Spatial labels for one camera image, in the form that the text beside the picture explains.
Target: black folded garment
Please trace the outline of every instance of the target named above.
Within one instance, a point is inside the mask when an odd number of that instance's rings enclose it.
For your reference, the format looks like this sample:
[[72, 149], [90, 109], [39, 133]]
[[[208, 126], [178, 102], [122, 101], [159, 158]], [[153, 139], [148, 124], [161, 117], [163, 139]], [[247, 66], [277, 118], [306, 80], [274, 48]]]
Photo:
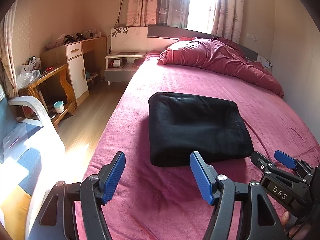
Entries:
[[245, 158], [253, 152], [235, 102], [157, 92], [149, 99], [150, 161], [155, 166], [189, 165], [198, 151], [206, 163]]

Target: pink blanket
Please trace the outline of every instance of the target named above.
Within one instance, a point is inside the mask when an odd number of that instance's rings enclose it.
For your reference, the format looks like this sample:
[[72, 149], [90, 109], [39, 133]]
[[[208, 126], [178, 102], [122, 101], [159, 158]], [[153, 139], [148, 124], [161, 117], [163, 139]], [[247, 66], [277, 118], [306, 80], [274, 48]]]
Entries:
[[279, 82], [263, 69], [261, 63], [247, 62], [239, 50], [231, 47], [231, 41], [222, 43], [219, 40], [190, 39], [193, 38], [178, 41], [162, 52], [159, 64], [177, 64], [211, 70], [271, 90], [281, 98], [284, 96]]
[[[97, 173], [117, 151], [126, 155], [126, 167], [115, 195], [102, 207], [114, 240], [202, 239], [213, 211], [202, 199], [190, 167], [161, 168], [150, 163], [148, 99], [158, 91], [235, 101], [255, 150], [273, 161], [274, 151], [280, 149], [311, 165], [319, 163], [320, 147], [315, 138], [273, 92], [236, 77], [188, 66], [161, 66], [156, 59], [147, 60], [124, 92], [85, 173], [85, 176]], [[212, 165], [233, 181], [248, 183], [261, 178], [250, 158]], [[77, 226], [80, 239], [85, 239], [79, 206]], [[283, 211], [279, 205], [276, 209], [278, 213]], [[240, 203], [236, 203], [230, 233], [233, 238], [239, 210]]]

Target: wooden desk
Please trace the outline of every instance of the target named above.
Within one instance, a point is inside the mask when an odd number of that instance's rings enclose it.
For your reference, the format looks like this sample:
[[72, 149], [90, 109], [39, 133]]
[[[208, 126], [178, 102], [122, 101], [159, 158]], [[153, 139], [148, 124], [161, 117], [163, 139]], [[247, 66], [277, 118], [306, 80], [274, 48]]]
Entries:
[[[67, 69], [68, 69], [68, 64], [54, 66], [53, 70], [50, 70], [48, 72], [43, 73], [43, 75], [40, 78], [36, 79], [32, 83], [30, 83], [28, 86], [19, 90], [19, 95], [33, 96], [33, 97], [39, 99], [40, 102], [44, 105], [44, 107], [48, 110], [46, 102], [44, 101], [44, 98], [42, 97], [42, 94], [39, 92], [37, 87], [41, 83], [46, 81], [48, 78], [53, 77], [56, 74], [59, 75], [58, 76], [59, 83], [60, 83], [61, 87], [63, 88], [63, 91], [64, 91], [65, 96], [67, 98], [67, 103], [64, 105], [65, 110], [61, 114], [57, 114], [52, 119], [52, 124], [56, 130], [58, 129], [58, 123], [66, 115], [66, 113], [74, 114], [74, 112], [76, 111], [76, 108], [77, 108], [76, 101], [75, 101], [75, 95], [73, 93], [73, 88], [67, 81]], [[58, 88], [55, 85], [53, 85], [51, 87], [51, 89], [58, 90]]]
[[85, 71], [98, 73], [103, 77], [106, 69], [107, 38], [94, 38], [77, 41], [50, 49], [40, 55], [41, 65], [47, 68], [68, 63], [70, 83], [76, 103], [79, 106], [88, 96], [89, 90]]

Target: chair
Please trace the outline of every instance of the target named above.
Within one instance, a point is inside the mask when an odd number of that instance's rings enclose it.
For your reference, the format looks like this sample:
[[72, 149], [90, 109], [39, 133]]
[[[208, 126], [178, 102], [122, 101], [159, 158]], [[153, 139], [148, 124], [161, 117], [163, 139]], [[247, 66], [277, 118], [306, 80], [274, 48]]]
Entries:
[[[16, 119], [9, 105], [30, 107], [39, 121]], [[16, 163], [8, 164], [3, 139], [18, 122], [26, 124], [30, 149]], [[0, 101], [0, 145], [0, 209], [5, 228], [13, 239], [28, 239], [46, 192], [61, 178], [65, 147], [43, 105], [32, 96]]]

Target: yellow cloth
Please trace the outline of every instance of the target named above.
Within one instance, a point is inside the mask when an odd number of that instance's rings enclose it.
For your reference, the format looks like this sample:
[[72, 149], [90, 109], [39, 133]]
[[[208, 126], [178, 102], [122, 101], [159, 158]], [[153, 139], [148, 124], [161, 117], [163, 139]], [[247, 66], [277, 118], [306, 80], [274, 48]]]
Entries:
[[0, 204], [5, 229], [13, 240], [24, 240], [31, 196], [19, 185]]

